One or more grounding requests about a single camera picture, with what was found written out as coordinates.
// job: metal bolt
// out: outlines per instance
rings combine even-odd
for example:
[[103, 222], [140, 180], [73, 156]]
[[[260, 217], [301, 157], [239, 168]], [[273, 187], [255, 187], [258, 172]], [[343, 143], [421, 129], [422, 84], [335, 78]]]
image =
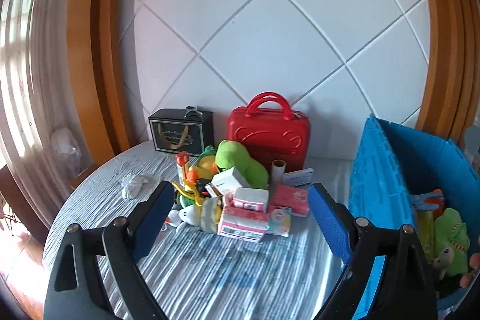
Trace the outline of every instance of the metal bolt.
[[403, 226], [403, 231], [406, 233], [406, 234], [413, 234], [415, 232], [415, 228], [413, 228], [410, 224], [405, 224]]
[[355, 220], [357, 222], [358, 226], [368, 226], [369, 221], [365, 217], [358, 217], [358, 219]]
[[78, 231], [79, 229], [80, 229], [80, 225], [77, 224], [77, 223], [75, 223], [75, 224], [70, 225], [70, 226], [67, 228], [67, 232], [68, 232], [69, 234], [72, 234], [72, 233]]
[[116, 227], [124, 226], [126, 223], [127, 223], [126, 217], [117, 217], [115, 220], [113, 220], [113, 225]]

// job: pink and white box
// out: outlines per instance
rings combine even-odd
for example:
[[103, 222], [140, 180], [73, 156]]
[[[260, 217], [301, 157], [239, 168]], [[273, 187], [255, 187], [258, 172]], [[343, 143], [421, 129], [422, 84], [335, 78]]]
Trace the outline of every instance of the pink and white box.
[[251, 242], [260, 241], [268, 230], [268, 214], [225, 206], [218, 234]]
[[233, 206], [236, 208], [247, 209], [249, 211], [266, 213], [268, 196], [269, 193], [267, 190], [239, 187], [235, 191]]
[[274, 205], [292, 209], [293, 216], [305, 217], [308, 207], [307, 191], [305, 189], [278, 185], [272, 202]]

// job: table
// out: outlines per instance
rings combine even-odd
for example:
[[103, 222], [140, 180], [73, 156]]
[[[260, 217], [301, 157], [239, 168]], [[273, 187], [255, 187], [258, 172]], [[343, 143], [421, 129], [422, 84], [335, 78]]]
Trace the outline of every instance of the table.
[[[337, 202], [347, 203], [351, 162], [309, 158]], [[139, 197], [121, 197], [128, 173], [147, 175]], [[66, 228], [106, 226], [146, 200], [161, 180], [177, 176], [173, 155], [146, 141], [118, 155], [90, 175], [59, 211], [46, 240], [43, 264], [51, 270]], [[290, 237], [267, 235], [260, 243], [243, 242], [186, 227], [161, 232], [150, 255], [138, 264], [154, 297], [171, 320], [310, 320], [320, 309], [340, 273], [315, 220], [294, 217]], [[105, 258], [99, 260], [106, 291], [117, 316], [130, 318]]]

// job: blue storage box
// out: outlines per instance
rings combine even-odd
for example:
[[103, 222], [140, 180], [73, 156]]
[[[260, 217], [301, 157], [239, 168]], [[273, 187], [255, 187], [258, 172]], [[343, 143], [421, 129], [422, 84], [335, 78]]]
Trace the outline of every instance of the blue storage box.
[[[444, 140], [370, 116], [365, 123], [350, 177], [349, 209], [377, 227], [416, 226], [410, 194], [440, 188], [458, 210], [470, 238], [469, 257], [479, 252], [480, 179], [452, 140]], [[377, 257], [354, 319], [367, 315], [381, 277], [384, 257]], [[437, 302], [444, 310], [465, 292]]]

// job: paper roll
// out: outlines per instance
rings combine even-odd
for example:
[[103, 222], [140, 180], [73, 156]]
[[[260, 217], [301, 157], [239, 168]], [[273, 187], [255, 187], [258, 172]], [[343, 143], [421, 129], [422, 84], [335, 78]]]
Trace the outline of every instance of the paper roll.
[[283, 174], [285, 173], [286, 163], [283, 160], [274, 160], [272, 162], [272, 172], [270, 174], [270, 185], [276, 186], [283, 183]]

